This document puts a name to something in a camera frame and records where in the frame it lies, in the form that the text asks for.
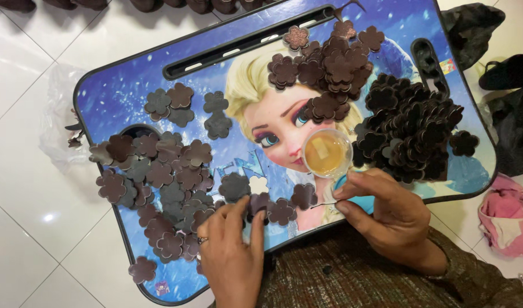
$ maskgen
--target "black shoe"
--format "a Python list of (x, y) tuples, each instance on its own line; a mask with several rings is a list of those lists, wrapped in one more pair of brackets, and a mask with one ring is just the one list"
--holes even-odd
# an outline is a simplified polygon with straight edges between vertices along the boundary
[(488, 62), (486, 73), (480, 77), (478, 84), (490, 91), (523, 88), (523, 55), (513, 55), (503, 62)]

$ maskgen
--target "brown sweater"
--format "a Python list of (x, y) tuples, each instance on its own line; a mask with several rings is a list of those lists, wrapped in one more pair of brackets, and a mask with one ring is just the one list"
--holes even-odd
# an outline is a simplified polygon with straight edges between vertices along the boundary
[(266, 256), (258, 307), (523, 307), (518, 279), (478, 261), (431, 228), (448, 257), (442, 277), (423, 276), (378, 255), (349, 224)]

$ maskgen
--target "white foam flower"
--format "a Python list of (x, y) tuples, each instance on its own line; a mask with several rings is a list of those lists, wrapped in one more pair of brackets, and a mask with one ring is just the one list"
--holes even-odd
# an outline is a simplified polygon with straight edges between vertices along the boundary
[(269, 193), (269, 188), (267, 187), (267, 179), (264, 177), (258, 178), (253, 175), (250, 179), (250, 190), (252, 193)]

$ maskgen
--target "left hand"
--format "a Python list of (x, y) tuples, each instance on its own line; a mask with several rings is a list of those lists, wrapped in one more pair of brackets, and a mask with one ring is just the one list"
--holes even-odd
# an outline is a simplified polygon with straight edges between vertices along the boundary
[(219, 208), (197, 230), (208, 241), (201, 244), (201, 266), (218, 308), (256, 305), (262, 284), (265, 211), (252, 220), (250, 245), (242, 241), (242, 214), (250, 198)]

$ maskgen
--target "elsa's eye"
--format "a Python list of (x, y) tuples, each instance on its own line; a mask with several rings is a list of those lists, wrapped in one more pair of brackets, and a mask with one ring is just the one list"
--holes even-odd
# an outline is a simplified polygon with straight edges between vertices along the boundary
[(278, 143), (279, 142), (279, 138), (273, 134), (269, 135), (269, 136), (266, 136), (266, 137), (263, 137), (261, 140), (260, 140), (260, 143), (261, 143), (261, 146), (262, 147), (270, 147), (272, 145), (274, 145), (275, 143)]
[(293, 121), (297, 128), (300, 128), (303, 126), (303, 124), (307, 123), (309, 119), (305, 116), (305, 110), (307, 109), (307, 105), (303, 106), (298, 110), (298, 113), (294, 116)]

